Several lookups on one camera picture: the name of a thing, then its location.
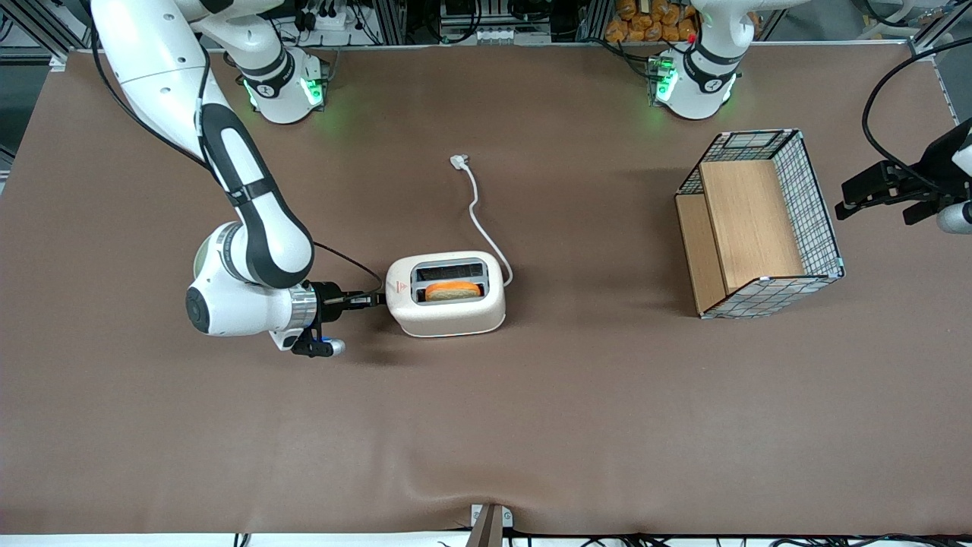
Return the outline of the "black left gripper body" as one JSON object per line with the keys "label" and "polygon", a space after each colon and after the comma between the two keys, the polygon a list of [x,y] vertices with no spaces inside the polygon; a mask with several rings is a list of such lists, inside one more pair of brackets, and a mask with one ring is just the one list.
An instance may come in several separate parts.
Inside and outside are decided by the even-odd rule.
{"label": "black left gripper body", "polygon": [[926,147],[921,172],[940,193],[957,201],[970,200],[971,121],[965,120]]}

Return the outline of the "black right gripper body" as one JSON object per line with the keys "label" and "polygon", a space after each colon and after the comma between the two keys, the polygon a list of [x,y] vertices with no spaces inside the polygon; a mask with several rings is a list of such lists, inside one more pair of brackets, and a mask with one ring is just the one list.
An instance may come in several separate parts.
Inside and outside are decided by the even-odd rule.
{"label": "black right gripper body", "polygon": [[312,283],[318,314],[341,314],[346,308],[346,294],[337,283]]}

